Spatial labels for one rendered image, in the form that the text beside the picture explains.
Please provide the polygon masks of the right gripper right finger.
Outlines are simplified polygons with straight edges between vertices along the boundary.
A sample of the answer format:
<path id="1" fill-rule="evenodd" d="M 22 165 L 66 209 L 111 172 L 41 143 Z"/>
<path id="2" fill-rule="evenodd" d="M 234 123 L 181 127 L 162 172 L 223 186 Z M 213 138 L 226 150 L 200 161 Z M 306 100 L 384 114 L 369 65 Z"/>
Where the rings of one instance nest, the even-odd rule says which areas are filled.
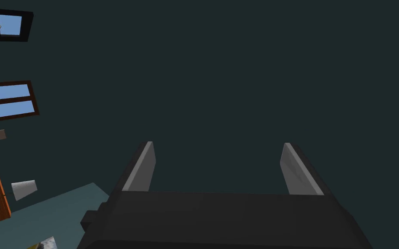
<path id="1" fill-rule="evenodd" d="M 291 195 L 331 195 L 316 169 L 296 144 L 284 143 L 280 167 Z"/>

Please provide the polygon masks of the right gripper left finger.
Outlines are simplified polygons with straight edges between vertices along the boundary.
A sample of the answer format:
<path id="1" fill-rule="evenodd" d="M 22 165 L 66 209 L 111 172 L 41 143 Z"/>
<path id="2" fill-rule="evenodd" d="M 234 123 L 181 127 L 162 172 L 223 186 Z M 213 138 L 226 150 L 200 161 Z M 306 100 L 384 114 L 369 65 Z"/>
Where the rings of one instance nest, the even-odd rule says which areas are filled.
<path id="1" fill-rule="evenodd" d="M 138 191 L 147 192 L 150 189 L 156 156 L 154 143 L 146 141 L 140 143 L 134 152 L 132 159 L 127 164 L 123 174 L 120 176 L 114 192 Z"/>

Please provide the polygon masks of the brown framed window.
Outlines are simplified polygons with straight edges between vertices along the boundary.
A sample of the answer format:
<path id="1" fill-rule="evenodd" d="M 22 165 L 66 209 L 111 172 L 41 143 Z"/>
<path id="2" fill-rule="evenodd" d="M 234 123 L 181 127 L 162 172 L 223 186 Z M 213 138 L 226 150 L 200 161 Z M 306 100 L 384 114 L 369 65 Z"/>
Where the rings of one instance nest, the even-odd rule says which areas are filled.
<path id="1" fill-rule="evenodd" d="M 0 121 L 38 115 L 30 80 L 0 82 Z"/>

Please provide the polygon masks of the black framed window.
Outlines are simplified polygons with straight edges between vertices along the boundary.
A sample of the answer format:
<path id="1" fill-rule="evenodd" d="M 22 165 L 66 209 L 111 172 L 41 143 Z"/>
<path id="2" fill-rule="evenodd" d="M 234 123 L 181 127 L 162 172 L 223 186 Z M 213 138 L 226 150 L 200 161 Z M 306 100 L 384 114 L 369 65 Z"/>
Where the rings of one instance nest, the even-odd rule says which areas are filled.
<path id="1" fill-rule="evenodd" d="M 27 42 L 33 18 L 33 12 L 0 9 L 0 41 Z"/>

